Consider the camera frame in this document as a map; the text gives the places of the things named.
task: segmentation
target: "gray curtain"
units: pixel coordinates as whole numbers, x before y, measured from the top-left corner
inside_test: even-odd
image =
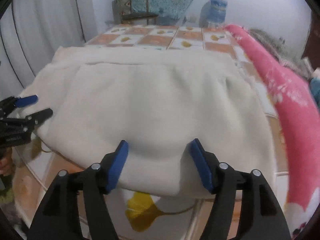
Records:
[[[0,32],[0,98],[31,84],[58,47],[85,42],[77,0],[13,0]]]

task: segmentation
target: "chair seat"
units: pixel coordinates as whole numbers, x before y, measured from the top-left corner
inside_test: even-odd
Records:
[[[152,12],[134,12],[122,16],[123,20],[145,19],[158,17],[158,14]]]

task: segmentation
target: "brown door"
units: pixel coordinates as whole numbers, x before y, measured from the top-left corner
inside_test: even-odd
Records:
[[[315,13],[312,13],[310,34],[303,57],[309,58],[313,69],[320,67],[320,17]]]

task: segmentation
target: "cream fabric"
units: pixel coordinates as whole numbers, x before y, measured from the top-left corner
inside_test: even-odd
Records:
[[[185,151],[199,138],[234,169],[259,169],[273,185],[271,131],[253,89],[228,54],[137,48],[60,48],[22,96],[50,107],[37,133],[80,166],[100,162],[124,139],[118,186],[153,195],[212,197]]]

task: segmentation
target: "wooden chair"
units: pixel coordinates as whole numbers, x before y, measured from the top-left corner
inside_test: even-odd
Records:
[[[156,24],[156,18],[158,14],[149,12],[149,0],[146,0],[146,12],[132,12],[132,0],[117,0],[120,22],[132,22],[134,20],[147,19],[147,25],[149,24],[149,19],[154,19]]]

